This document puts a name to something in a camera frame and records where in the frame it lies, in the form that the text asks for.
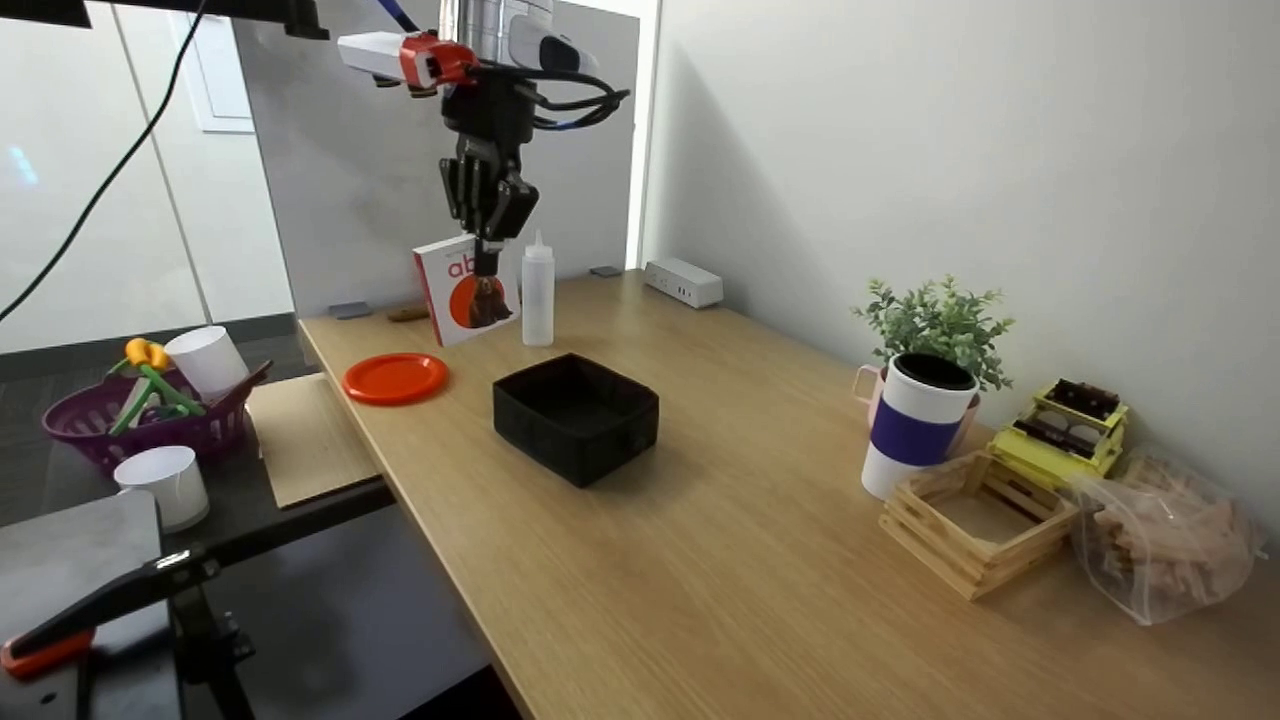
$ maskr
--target power cord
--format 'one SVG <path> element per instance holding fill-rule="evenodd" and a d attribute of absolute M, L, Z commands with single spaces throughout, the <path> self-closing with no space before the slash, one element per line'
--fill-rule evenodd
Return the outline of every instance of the power cord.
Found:
<path fill-rule="evenodd" d="M 63 235 L 63 244 L 51 253 L 51 262 L 34 277 L 34 284 L 26 291 L 15 291 L 15 300 L 0 314 L 0 321 L 10 321 L 45 280 L 49 272 L 69 256 L 69 247 L 77 244 L 82 228 L 88 226 L 88 215 L 98 213 L 98 205 L 108 195 L 108 187 L 117 186 L 117 176 L 128 167 L 128 162 L 144 147 L 144 139 L 157 134 L 159 118 L 169 113 L 169 99 L 175 91 L 180 69 L 187 61 L 187 50 L 202 32 L 210 0 L 198 4 L 193 27 L 185 36 L 185 43 L 174 58 L 174 74 L 169 74 L 169 87 L 159 97 L 159 107 L 151 113 L 147 128 L 128 145 L 128 152 L 117 162 L 117 167 L 98 186 L 98 194 L 88 195 L 88 205 L 82 210 L 74 232 Z"/>
<path fill-rule="evenodd" d="M 541 134 L 572 134 L 572 128 L 606 125 L 628 99 L 628 91 L 615 91 L 600 75 L 589 75 L 589 74 L 547 74 L 547 69 L 520 69 L 520 66 L 476 66 L 476 75 L 583 85 L 583 87 L 600 91 L 600 97 L 583 97 L 583 99 L 547 99 L 547 97 L 535 91 L 533 104 L 547 107 L 547 113 L 582 113 L 582 107 L 589 107 L 578 120 L 533 118 L 533 128 L 541 128 Z"/>

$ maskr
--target white panel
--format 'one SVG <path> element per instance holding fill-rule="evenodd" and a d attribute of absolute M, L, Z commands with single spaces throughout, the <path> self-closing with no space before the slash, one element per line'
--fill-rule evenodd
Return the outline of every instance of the white panel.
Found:
<path fill-rule="evenodd" d="M 611 87 L 637 87 L 641 20 L 595 7 L 555 7 L 555 32 L 569 36 Z M 625 269 L 628 194 L 634 194 L 637 99 L 628 97 L 595 128 L 535 134 L 533 186 L 546 194 L 533 228 L 555 247 L 561 277 L 589 269 Z"/>
<path fill-rule="evenodd" d="M 438 16 L 438 4 L 403 7 L 420 23 Z M 319 20 L 335 36 L 389 27 L 376 4 L 324 4 Z M 615 27 L 592 32 L 583 43 L 600 43 L 600 58 L 620 43 L 634 58 L 637 20 Z M 438 176 L 438 162 L 457 145 L 441 99 L 374 87 L 368 75 L 340 66 L 334 43 L 289 42 L 267 23 L 238 23 L 238 42 L 296 314 L 416 300 L 410 247 L 457 235 Z M 524 147 L 524 167 L 546 194 L 528 232 L 547 232 L 561 272 L 625 262 L 628 145 L 634 128 L 620 113 L 607 128 Z"/>
<path fill-rule="evenodd" d="M 324 27 L 389 27 L 379 4 L 324 4 Z M 238 23 L 296 314 L 416 296 L 410 247 L 457 232 L 438 162 L 454 152 L 438 99 L 374 87 L 335 43 Z"/>
<path fill-rule="evenodd" d="M 1006 290 L 1017 405 L 1127 395 L 1280 527 L 1280 4 L 665 7 L 654 253 L 847 360 L 870 277 Z"/>
<path fill-rule="evenodd" d="M 193 43 L 187 99 L 202 134 L 254 134 L 247 91 L 242 75 L 242 53 L 228 16 L 203 16 L 203 27 Z"/>
<path fill-rule="evenodd" d="M 175 50 L 193 23 L 185 14 L 121 7 L 128 58 L 137 66 L 147 113 L 159 104 Z M 180 87 L 157 128 L 157 147 L 174 186 L 185 241 L 198 262 L 202 291 L 211 321 L 247 321 L 291 314 L 267 176 L 257 136 L 203 134 L 203 118 L 185 97 L 203 91 L 198 50 L 180 74 Z"/>
<path fill-rule="evenodd" d="M 0 305 L 69 235 L 144 128 L 108 7 L 93 32 L 0 20 Z M 45 290 L 0 323 L 0 354 L 202 323 L 157 157 L 144 147 Z"/>

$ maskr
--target wooden crate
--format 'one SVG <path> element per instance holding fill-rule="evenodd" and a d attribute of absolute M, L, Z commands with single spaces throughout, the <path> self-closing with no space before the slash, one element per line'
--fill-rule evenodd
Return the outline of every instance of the wooden crate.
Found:
<path fill-rule="evenodd" d="M 987 448 L 908 481 L 882 527 L 964 599 L 1024 575 L 1075 526 L 1075 503 L 1002 466 Z"/>

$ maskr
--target green plant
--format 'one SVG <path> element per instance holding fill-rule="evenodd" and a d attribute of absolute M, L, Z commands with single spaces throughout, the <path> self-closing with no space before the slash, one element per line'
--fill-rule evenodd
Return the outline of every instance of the green plant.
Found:
<path fill-rule="evenodd" d="M 997 342 L 1012 318 L 992 318 L 997 291 L 960 291 L 957 277 L 891 291 L 874 280 L 874 300 L 858 308 L 875 333 L 875 356 L 889 366 L 902 354 L 945 356 L 973 374 L 975 389 L 1009 389 Z"/>

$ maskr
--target potted plant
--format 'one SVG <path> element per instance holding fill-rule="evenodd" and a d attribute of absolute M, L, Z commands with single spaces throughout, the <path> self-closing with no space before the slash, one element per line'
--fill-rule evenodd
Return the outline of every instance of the potted plant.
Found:
<path fill-rule="evenodd" d="M 858 308 L 882 344 L 875 360 L 889 370 L 902 354 L 924 354 L 960 366 L 975 392 L 1009 389 L 997 342 L 1009 337 L 1012 318 L 997 318 L 997 291 L 960 291 L 957 277 L 924 280 L 897 291 L 874 280 L 874 300 Z"/>
<path fill-rule="evenodd" d="M 992 314 L 997 291 L 960 291 L 952 277 L 897 291 L 874 280 L 858 308 L 875 333 L 882 370 L 870 399 L 861 485 L 889 501 L 913 473 L 941 466 L 964 435 L 986 389 L 1009 389 L 997 342 L 1012 330 Z"/>

